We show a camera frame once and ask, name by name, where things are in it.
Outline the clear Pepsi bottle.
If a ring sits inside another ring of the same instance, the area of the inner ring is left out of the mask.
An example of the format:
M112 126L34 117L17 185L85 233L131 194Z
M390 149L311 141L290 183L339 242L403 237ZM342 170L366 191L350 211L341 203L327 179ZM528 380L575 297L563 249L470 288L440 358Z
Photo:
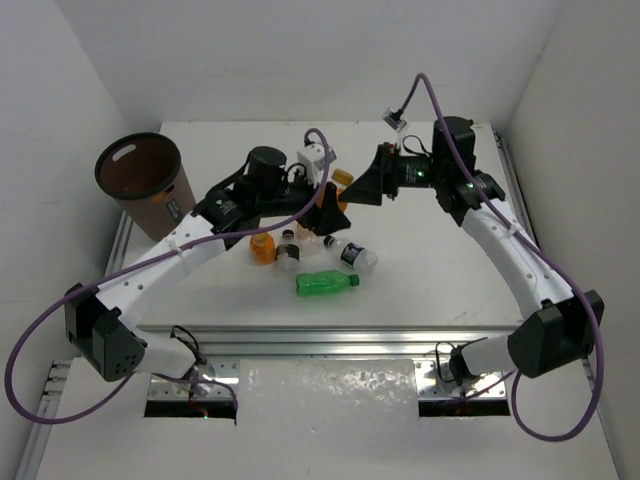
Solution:
M371 274L377 265L375 253L349 239L327 235L323 245L332 257L359 274Z

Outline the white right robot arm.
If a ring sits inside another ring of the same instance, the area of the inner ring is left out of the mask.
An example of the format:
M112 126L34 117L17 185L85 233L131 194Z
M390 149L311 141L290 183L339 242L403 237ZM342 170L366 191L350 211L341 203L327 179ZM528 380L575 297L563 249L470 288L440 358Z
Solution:
M603 347L602 298L595 291L578 293L541 259L504 191L476 169L472 125L455 116L436 122L428 154L404 156L393 144L379 145L368 170L340 196L347 203L379 205L404 187L434 189L443 211L478 243L509 286L524 321L508 335L453 348L447 368L459 386L498 370L536 378Z

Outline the orange bottle orange cap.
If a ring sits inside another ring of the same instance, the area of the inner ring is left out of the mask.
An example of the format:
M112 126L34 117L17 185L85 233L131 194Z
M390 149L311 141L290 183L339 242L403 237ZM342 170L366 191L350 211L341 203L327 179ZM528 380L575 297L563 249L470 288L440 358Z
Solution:
M331 175L332 182L336 185L337 196L340 196L354 181L354 177L351 173L336 168Z

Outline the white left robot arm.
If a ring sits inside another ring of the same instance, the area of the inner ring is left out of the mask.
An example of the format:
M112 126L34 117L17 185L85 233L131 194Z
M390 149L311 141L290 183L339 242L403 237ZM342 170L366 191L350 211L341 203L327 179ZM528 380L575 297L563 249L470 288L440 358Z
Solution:
M350 227L329 182L332 147L309 143L294 165L269 146L253 148L232 180L211 188L182 221L118 277L71 288L66 333L107 382L133 373L193 378L204 359L194 347L140 329L146 311L188 275L254 235L264 218L286 217L327 235Z

